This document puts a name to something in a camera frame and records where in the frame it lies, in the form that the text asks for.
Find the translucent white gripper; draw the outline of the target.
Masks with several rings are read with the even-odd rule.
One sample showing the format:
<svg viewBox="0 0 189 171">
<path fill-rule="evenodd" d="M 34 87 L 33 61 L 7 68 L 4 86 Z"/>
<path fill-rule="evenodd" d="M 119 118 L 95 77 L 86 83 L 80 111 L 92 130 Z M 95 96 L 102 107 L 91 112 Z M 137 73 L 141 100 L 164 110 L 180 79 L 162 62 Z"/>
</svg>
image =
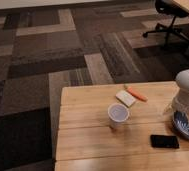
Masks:
<svg viewBox="0 0 189 171">
<path fill-rule="evenodd" d="M 163 114 L 172 115 L 175 111 L 184 113 L 189 123 L 189 94 L 177 93 L 165 107 Z"/>
</svg>

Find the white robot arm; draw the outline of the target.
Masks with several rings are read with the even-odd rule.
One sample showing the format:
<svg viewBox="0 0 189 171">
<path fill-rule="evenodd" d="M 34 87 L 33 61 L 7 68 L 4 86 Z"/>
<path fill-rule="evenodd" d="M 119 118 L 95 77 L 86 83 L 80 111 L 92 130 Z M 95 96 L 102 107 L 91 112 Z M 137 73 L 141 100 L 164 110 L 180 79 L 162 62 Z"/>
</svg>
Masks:
<svg viewBox="0 0 189 171">
<path fill-rule="evenodd" d="M 179 72 L 175 77 L 178 91 L 172 98 L 169 107 L 183 112 L 189 122 L 189 69 Z"/>
</svg>

